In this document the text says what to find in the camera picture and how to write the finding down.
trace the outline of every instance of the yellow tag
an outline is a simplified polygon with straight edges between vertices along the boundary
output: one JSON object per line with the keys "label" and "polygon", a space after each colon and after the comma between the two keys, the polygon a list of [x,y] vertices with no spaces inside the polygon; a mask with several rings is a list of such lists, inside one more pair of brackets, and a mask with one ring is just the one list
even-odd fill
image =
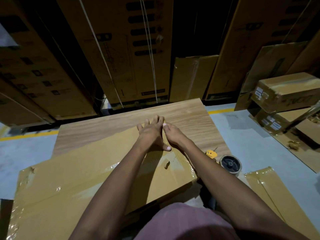
{"label": "yellow tag", "polygon": [[207,150],[207,156],[214,159],[216,156],[218,156],[218,154],[216,152],[214,152],[213,150]]}

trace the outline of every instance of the finger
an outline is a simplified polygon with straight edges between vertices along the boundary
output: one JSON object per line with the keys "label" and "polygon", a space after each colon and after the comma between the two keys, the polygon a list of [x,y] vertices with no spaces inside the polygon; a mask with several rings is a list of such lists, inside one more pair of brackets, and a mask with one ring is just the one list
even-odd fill
{"label": "finger", "polygon": [[160,116],[159,117],[159,121],[158,121],[158,124],[162,125],[163,122],[164,122],[165,118],[163,116]]}
{"label": "finger", "polygon": [[163,123],[162,127],[165,133],[170,131],[169,125],[167,123]]}
{"label": "finger", "polygon": [[137,128],[138,128],[138,131],[141,131],[143,129],[142,124],[137,124]]}
{"label": "finger", "polygon": [[158,120],[159,120],[159,116],[158,116],[158,115],[155,115],[155,116],[153,117],[152,124],[157,124],[157,123],[158,123]]}
{"label": "finger", "polygon": [[169,152],[169,151],[171,151],[171,147],[168,146],[168,145],[166,145],[165,143],[163,143],[163,145],[162,145],[162,150]]}

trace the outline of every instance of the yellow floor line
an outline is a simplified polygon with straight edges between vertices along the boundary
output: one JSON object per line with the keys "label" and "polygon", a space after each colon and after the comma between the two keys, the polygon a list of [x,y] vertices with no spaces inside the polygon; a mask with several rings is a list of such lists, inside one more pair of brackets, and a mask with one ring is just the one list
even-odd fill
{"label": "yellow floor line", "polygon": [[226,109],[220,109],[220,110],[214,110],[214,111],[208,111],[208,114],[219,114],[219,113],[226,113],[226,112],[233,112],[234,108],[226,108]]}
{"label": "yellow floor line", "polygon": [[4,125],[0,128],[0,138],[5,134],[5,132],[9,129],[8,126]]}
{"label": "yellow floor line", "polygon": [[50,135],[56,135],[58,133],[59,133],[58,130],[53,130],[50,132],[40,132],[40,133],[27,134],[27,135],[22,135],[22,136],[2,137],[2,138],[0,138],[0,141],[10,141],[10,140],[32,138],[32,137],[39,137],[39,136],[50,136]]}

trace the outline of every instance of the gray concrete floor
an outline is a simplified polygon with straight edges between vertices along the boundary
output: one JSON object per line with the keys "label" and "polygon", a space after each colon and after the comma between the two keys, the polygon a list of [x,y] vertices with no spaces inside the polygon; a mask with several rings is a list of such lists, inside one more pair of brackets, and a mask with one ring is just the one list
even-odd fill
{"label": "gray concrete floor", "polygon": [[[207,111],[235,104],[207,106]],[[231,153],[248,173],[273,167],[311,222],[320,231],[320,174],[314,173],[265,130],[246,110],[211,114]],[[57,135],[0,141],[0,198],[13,199],[19,171],[48,160]]]}

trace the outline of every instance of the clear packing tape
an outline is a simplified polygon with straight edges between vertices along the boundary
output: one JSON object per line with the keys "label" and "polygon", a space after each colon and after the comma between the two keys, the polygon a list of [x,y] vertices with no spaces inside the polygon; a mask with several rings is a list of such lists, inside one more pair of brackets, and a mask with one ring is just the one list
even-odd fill
{"label": "clear packing tape", "polygon": [[[7,239],[67,240],[91,198],[138,136],[138,130],[131,128],[22,170]],[[126,214],[196,180],[178,149],[151,148],[133,184]]]}
{"label": "clear packing tape", "polygon": [[251,189],[290,227],[311,240],[320,235],[271,167],[245,174]]}

